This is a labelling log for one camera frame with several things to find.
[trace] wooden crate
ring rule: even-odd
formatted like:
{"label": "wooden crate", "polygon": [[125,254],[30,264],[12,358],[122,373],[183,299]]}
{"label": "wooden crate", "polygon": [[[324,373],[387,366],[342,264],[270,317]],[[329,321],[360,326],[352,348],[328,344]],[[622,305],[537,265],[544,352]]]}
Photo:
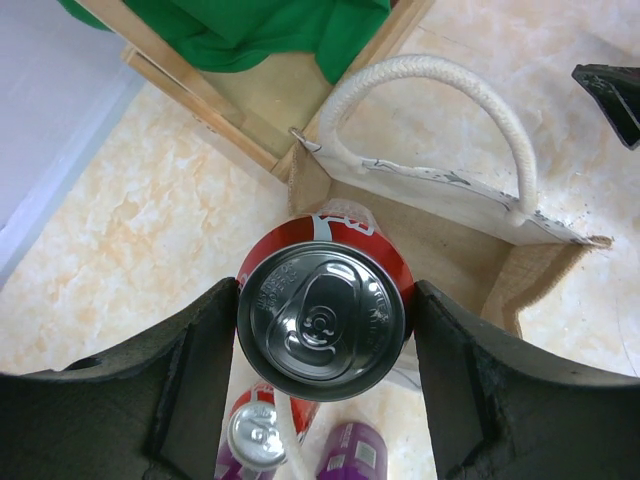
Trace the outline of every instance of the wooden crate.
{"label": "wooden crate", "polygon": [[[123,59],[256,163],[286,181],[295,127],[310,138],[333,88],[313,54],[274,54],[240,73],[202,72],[190,65],[121,0],[78,0],[124,37]],[[347,73],[393,55],[433,0],[399,0]]]}

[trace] green cloth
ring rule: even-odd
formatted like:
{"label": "green cloth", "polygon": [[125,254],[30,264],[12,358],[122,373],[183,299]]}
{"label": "green cloth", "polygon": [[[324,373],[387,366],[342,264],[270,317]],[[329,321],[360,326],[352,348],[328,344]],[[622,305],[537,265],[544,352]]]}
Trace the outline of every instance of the green cloth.
{"label": "green cloth", "polygon": [[[74,0],[58,0],[82,22],[107,29]],[[389,0],[125,0],[194,67],[247,70],[271,53],[315,52],[336,83],[389,15]]]}

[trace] beige marble surface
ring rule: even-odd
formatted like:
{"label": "beige marble surface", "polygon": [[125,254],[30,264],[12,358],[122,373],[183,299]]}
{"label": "beige marble surface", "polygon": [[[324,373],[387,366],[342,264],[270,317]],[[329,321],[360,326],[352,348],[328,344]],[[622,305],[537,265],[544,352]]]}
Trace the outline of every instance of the beige marble surface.
{"label": "beige marble surface", "polygon": [[[640,372],[640,154],[622,147],[570,77],[577,63],[639,65],[637,2],[438,0],[403,52],[445,56],[492,83],[532,135],[542,209],[579,233],[615,238],[524,312],[525,338]],[[64,368],[151,326],[234,275],[253,242],[285,218],[284,187],[200,133],[181,107],[144,88],[0,293],[1,371]],[[430,82],[377,89],[344,138],[363,154],[448,166],[515,190],[507,146],[488,118]],[[252,375],[236,348],[230,400]],[[435,478],[422,401],[388,384],[323,406],[309,460],[337,419],[357,415],[389,444],[389,478]],[[290,478],[286,467],[279,476]]]}

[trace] bag handle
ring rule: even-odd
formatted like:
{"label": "bag handle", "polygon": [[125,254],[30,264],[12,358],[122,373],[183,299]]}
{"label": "bag handle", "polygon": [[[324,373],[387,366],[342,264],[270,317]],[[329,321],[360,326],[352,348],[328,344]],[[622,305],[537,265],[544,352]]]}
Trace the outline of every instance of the bag handle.
{"label": "bag handle", "polygon": [[452,86],[476,102],[493,119],[507,140],[516,162],[519,200],[506,219],[522,225],[538,208],[536,156],[531,140],[515,112],[482,78],[444,58],[402,55],[370,65],[338,85],[328,98],[318,122],[318,143],[337,159],[362,168],[362,159],[344,146],[338,128],[347,110],[374,87],[401,78],[423,77]]}

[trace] silver can top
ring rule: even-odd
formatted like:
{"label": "silver can top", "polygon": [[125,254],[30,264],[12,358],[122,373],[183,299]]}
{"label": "silver can top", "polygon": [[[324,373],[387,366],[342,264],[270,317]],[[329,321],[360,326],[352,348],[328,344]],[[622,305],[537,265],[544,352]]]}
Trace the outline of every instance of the silver can top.
{"label": "silver can top", "polygon": [[341,244],[280,250],[240,295],[247,358],[276,387],[310,400],[347,398],[377,383],[398,357],[405,328],[400,293],[386,272]]}
{"label": "silver can top", "polygon": [[276,425],[276,409],[267,402],[250,402],[231,416],[227,442],[244,467],[258,472],[273,470],[285,460]]}

